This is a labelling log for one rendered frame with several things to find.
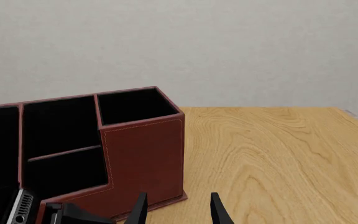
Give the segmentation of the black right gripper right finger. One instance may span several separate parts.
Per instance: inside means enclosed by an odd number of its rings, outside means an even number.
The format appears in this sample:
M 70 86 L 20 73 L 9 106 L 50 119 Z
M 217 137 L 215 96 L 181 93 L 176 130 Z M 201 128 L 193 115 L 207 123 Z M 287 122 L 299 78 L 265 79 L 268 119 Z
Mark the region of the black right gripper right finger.
M 217 192 L 211 193 L 210 210 L 213 224 L 234 224 Z

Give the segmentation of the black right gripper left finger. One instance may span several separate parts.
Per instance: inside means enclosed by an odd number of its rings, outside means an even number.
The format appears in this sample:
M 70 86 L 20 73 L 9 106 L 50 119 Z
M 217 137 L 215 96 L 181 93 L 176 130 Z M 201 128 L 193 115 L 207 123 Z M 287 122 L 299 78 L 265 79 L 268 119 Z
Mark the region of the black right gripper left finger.
M 127 217 L 125 224 L 145 224 L 147 218 L 148 202 L 147 193 L 142 192 Z

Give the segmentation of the red-brown desk caddy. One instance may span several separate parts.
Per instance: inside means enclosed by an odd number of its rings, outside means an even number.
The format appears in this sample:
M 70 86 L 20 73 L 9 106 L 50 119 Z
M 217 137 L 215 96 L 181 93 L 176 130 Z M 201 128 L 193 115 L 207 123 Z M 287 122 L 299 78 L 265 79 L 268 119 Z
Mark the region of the red-brown desk caddy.
M 185 114 L 158 87 L 0 105 L 0 209 L 12 188 L 123 220 L 186 199 Z

